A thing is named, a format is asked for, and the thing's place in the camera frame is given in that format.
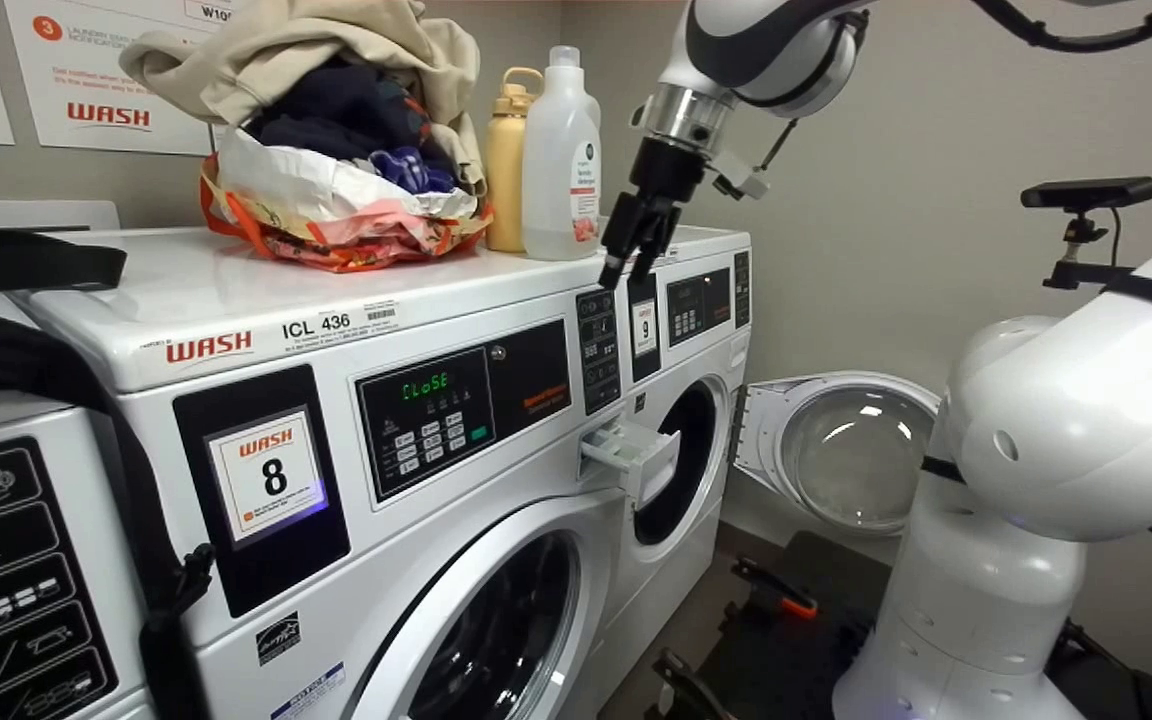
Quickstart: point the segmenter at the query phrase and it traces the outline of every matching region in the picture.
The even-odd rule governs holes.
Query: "plastic bottle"
[[[516,74],[534,74],[540,83],[538,68],[510,68],[499,74],[499,96],[487,126],[487,248],[524,254],[524,130],[534,92],[516,83]]]
[[[599,104],[585,92],[580,49],[558,44],[524,130],[524,251],[546,260],[599,248]]]

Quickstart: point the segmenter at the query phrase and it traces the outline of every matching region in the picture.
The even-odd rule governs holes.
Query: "cloth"
[[[453,160],[433,141],[423,104],[370,58],[331,55],[305,71],[247,130],[260,144],[371,160],[386,178],[407,190],[458,189]]]
[[[247,0],[205,44],[148,30],[122,62],[181,113],[246,126],[331,55],[417,71],[438,144],[464,183],[486,178],[468,117],[481,49],[458,18],[423,14],[421,0]]]

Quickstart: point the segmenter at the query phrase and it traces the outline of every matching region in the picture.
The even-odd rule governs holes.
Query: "control panel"
[[[603,286],[576,295],[585,413],[622,400],[618,295]]]
[[[358,383],[377,501],[573,403],[564,324],[528,326]]]
[[[731,273],[705,273],[668,283],[668,343],[686,343],[731,320]]]
[[[0,445],[0,717],[52,720],[117,688],[38,438]]]

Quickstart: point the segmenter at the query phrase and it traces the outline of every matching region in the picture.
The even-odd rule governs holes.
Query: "wash logo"
[[[253,353],[253,330],[176,340],[176,343],[167,343],[167,364],[219,360],[219,354],[237,354],[237,353]]]
[[[148,126],[148,106],[122,106],[122,104],[63,104],[74,122],[106,122],[106,126]]]

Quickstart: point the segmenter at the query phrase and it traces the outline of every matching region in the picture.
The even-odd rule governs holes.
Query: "front-loading washer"
[[[106,376],[173,545],[218,553],[188,611],[214,717],[558,711],[622,528],[580,461],[622,413],[599,260],[329,276],[205,232],[74,238],[125,248],[125,283],[21,308]],[[513,647],[471,642],[498,601],[538,629],[510,663],[464,656]]]
[[[568,717],[596,717],[712,560],[743,383],[748,232],[681,227],[650,283],[625,283],[627,428],[672,438],[625,492],[614,601]]]
[[[26,324],[3,295],[0,320]],[[137,631],[92,415],[0,393],[0,717],[148,717]]]

